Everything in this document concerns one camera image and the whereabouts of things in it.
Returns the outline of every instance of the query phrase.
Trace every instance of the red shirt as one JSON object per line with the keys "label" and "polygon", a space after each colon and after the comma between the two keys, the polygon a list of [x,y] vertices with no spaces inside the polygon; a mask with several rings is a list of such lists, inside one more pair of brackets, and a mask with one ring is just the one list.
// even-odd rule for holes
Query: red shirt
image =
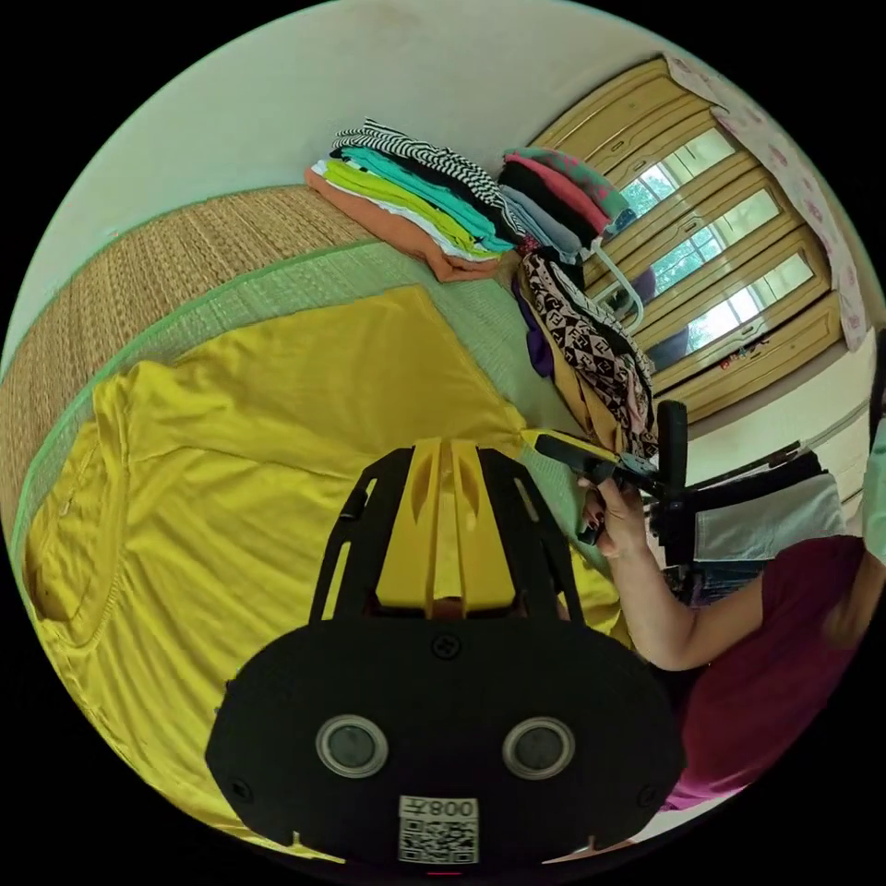
{"label": "red shirt", "polygon": [[829,646],[822,626],[863,553],[853,536],[812,539],[765,569],[761,627],[711,663],[681,711],[688,767],[663,809],[751,784],[825,706],[855,650]]}

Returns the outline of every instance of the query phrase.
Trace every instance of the green fabric border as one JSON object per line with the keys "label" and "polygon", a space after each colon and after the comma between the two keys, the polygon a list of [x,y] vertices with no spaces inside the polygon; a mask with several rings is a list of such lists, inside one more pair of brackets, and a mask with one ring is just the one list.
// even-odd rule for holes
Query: green fabric border
{"label": "green fabric border", "polygon": [[[299,310],[346,305],[395,286],[418,283],[449,323],[498,393],[530,425],[578,434],[581,431],[547,379],[533,370],[526,353],[526,327],[511,294],[494,280],[439,283],[426,265],[379,241],[334,246],[288,258],[253,271],[177,308],[141,332],[117,353],[75,397],[47,435],[27,471],[10,543],[19,592],[33,617],[21,569],[27,532],[54,483],[79,429],[92,417],[92,392],[107,377],[142,360],[172,363],[224,332]],[[596,549],[576,538],[581,499],[565,465],[525,448],[530,470],[563,531],[604,574]]]}

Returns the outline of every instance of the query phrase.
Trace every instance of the white cloth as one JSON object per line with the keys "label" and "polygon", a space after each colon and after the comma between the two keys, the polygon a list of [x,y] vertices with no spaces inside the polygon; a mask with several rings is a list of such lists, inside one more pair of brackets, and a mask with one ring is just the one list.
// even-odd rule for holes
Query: white cloth
{"label": "white cloth", "polygon": [[341,187],[336,185],[335,182],[331,182],[326,177],[326,161],[319,160],[317,161],[311,169],[317,173],[317,175],[322,176],[323,180],[327,185],[334,187],[337,191],[341,191],[343,194],[350,194],[352,197],[359,197],[362,200],[369,200],[370,203],[375,203],[376,206],[381,209],[389,212],[391,215],[400,215],[404,219],[408,219],[417,227],[421,228],[439,247],[443,250],[443,254],[447,256],[456,256],[458,258],[463,258],[465,261],[489,261],[496,256],[490,255],[487,257],[481,256],[472,256],[470,252],[464,252],[459,249],[455,244],[453,244],[450,240],[447,240],[446,237],[443,236],[440,231],[434,227],[434,224],[426,218],[420,216],[417,212],[413,212],[412,210],[408,210],[403,206],[396,206],[394,203],[386,203],[384,200],[374,200],[370,197],[367,197],[365,194],[358,194],[356,191],[349,191],[346,187]]}
{"label": "white cloth", "polygon": [[837,481],[821,473],[762,498],[697,514],[695,559],[771,560],[798,542],[845,532]]}
{"label": "white cloth", "polygon": [[886,418],[877,425],[868,456],[861,508],[865,547],[886,566]]}

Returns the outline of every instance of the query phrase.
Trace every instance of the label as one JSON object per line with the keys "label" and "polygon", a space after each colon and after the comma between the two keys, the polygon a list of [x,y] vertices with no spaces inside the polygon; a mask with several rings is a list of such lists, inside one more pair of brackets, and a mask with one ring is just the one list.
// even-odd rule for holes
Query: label
{"label": "label", "polygon": [[421,865],[473,865],[480,858],[475,799],[400,798],[400,861]]}

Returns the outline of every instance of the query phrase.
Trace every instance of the hand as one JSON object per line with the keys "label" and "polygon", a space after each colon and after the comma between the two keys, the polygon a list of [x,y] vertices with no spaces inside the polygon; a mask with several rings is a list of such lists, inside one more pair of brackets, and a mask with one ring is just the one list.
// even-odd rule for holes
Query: hand
{"label": "hand", "polygon": [[582,477],[579,486],[587,489],[584,519],[592,526],[605,524],[597,548],[606,559],[637,554],[648,548],[646,519],[640,493],[633,486],[619,492],[612,479],[594,487]]}

